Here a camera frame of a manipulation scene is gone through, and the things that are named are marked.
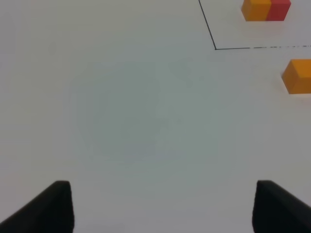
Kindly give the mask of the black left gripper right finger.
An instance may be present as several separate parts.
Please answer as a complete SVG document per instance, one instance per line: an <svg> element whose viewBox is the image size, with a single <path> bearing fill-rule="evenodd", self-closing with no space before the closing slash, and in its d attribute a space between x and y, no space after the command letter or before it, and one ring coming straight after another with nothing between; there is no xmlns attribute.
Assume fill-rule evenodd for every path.
<svg viewBox="0 0 311 233"><path fill-rule="evenodd" d="M255 233L309 233L311 207L275 182L259 180L252 226Z"/></svg>

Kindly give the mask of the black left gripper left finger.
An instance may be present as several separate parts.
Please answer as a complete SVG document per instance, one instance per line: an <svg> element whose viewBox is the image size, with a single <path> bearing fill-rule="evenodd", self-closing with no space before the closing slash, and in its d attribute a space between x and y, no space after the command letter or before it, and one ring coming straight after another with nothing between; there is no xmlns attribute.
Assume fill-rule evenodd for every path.
<svg viewBox="0 0 311 233"><path fill-rule="evenodd" d="M55 181L0 223L2 233L72 233L74 209L69 181Z"/></svg>

